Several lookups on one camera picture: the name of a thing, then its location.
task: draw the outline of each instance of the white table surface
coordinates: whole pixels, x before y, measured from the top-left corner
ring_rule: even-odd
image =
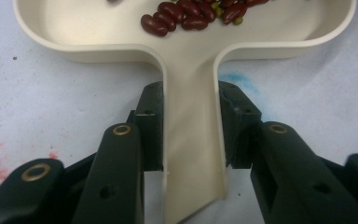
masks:
[[[358,153],[358,6],[339,37],[286,60],[228,62],[219,78],[254,101],[263,121],[294,127],[316,154],[343,164]],[[95,152],[104,130],[126,120],[143,87],[162,80],[142,63],[74,63],[39,46],[0,0],[0,183],[37,158],[65,166]],[[263,223],[246,170],[228,169],[226,201],[186,223]],[[160,173],[146,174],[145,223],[160,223]]]

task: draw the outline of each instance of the red kidney bean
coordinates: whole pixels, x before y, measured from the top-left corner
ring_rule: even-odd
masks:
[[[201,15],[205,18],[208,22],[213,22],[216,19],[216,14],[211,7],[211,4],[208,3],[199,3],[199,8],[201,11]]]
[[[176,2],[176,5],[182,7],[183,11],[188,16],[200,15],[200,8],[190,0],[179,0]]]
[[[223,0],[219,6],[226,8],[226,7],[231,7],[232,5],[234,5],[234,3],[236,2],[236,0]]]
[[[185,16],[183,9],[172,2],[162,2],[158,5],[158,12],[168,13],[176,23],[180,23]]]
[[[141,25],[145,31],[152,35],[165,36],[168,33],[167,25],[150,15],[143,15]]]
[[[206,27],[208,27],[208,21],[202,17],[186,16],[182,22],[184,30],[203,30]]]
[[[228,7],[222,15],[223,23],[229,24],[237,17],[243,17],[248,7],[244,3],[236,3]]]
[[[248,7],[254,7],[255,5],[266,4],[269,0],[246,0]]]
[[[172,32],[176,30],[176,22],[175,20],[166,12],[156,12],[153,14],[153,18],[158,21],[162,21],[167,25],[168,31]]]

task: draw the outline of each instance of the kidney bean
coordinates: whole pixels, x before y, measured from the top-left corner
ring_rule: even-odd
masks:
[[[235,2],[236,2],[236,0],[223,0],[219,6],[223,7],[223,8],[227,8],[227,7],[231,7],[232,5],[234,5]]]
[[[152,35],[165,36],[168,33],[167,25],[150,15],[143,15],[141,25],[145,31]]]
[[[183,9],[172,2],[162,2],[158,5],[158,12],[168,13],[176,23],[180,23],[185,16]]]
[[[208,22],[213,22],[216,19],[216,14],[214,13],[214,10],[211,7],[211,4],[199,3],[199,8],[200,8],[200,11],[201,11],[201,15]]]
[[[266,4],[269,0],[246,0],[248,7],[254,7],[255,5]]]
[[[203,30],[206,27],[208,27],[208,21],[202,17],[186,16],[182,22],[184,30]]]
[[[175,20],[166,12],[156,12],[153,14],[153,18],[158,21],[162,21],[167,25],[168,31],[172,32],[176,30],[176,22]]]
[[[182,7],[183,11],[188,16],[199,16],[200,8],[190,0],[179,0],[176,5]]]
[[[229,24],[237,17],[243,17],[248,7],[244,3],[236,3],[228,7],[222,15],[223,23]]]

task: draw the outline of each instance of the blue stain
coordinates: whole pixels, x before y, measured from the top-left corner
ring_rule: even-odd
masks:
[[[252,93],[254,95],[258,95],[260,92],[252,83],[251,79],[236,73],[224,74],[218,76],[219,80],[229,82],[238,86],[242,91],[246,93]]]
[[[268,101],[265,99],[264,95],[260,90],[255,86],[250,78],[246,75],[238,73],[225,73],[218,76],[220,81],[229,82],[238,86],[243,93],[245,93],[249,99],[257,106],[257,108],[263,113],[262,120],[268,121],[270,119]]]

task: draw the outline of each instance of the cream plastic tray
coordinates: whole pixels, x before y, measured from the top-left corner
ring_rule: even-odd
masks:
[[[84,63],[146,62],[164,80],[164,222],[177,223],[226,195],[217,67],[227,60],[294,57],[349,24],[356,0],[275,0],[248,9],[240,26],[180,26],[165,37],[140,25],[160,0],[14,0],[33,40]]]

